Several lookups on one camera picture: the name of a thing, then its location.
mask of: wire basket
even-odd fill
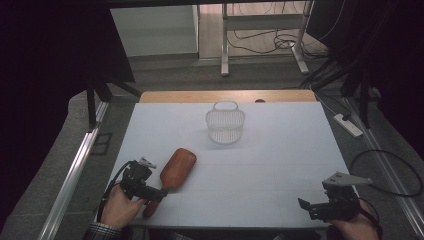
[[[218,109],[217,105],[233,103],[233,109]],[[245,114],[233,100],[221,100],[206,114],[209,137],[219,144],[231,144],[240,139]]]

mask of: basket handle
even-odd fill
[[[234,101],[234,100],[231,100],[231,99],[222,99],[222,100],[219,100],[218,102],[216,102],[214,105],[213,105],[213,109],[215,109],[215,110],[218,110],[217,108],[216,108],[216,105],[218,104],[218,103],[234,103],[235,105],[236,105],[236,107],[235,108],[233,108],[233,109],[221,109],[221,110],[238,110],[238,104],[236,103],[236,101]]]

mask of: power strip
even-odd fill
[[[348,131],[354,138],[357,138],[363,134],[363,132],[355,125],[353,125],[351,121],[343,120],[342,114],[337,114],[334,116],[334,120],[336,120],[336,122],[338,122],[344,129],[346,129],[346,131]]]

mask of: plaid sleeve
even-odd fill
[[[120,236],[121,229],[93,222],[88,226],[83,240],[118,240]]]

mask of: human hand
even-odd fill
[[[366,203],[359,200],[365,211],[370,212]],[[361,213],[349,221],[331,220],[329,223],[336,226],[346,240],[378,240],[378,234],[372,222]]]
[[[116,184],[106,201],[100,222],[112,227],[123,228],[135,218],[145,202],[144,199],[134,202],[129,200],[121,186]]]

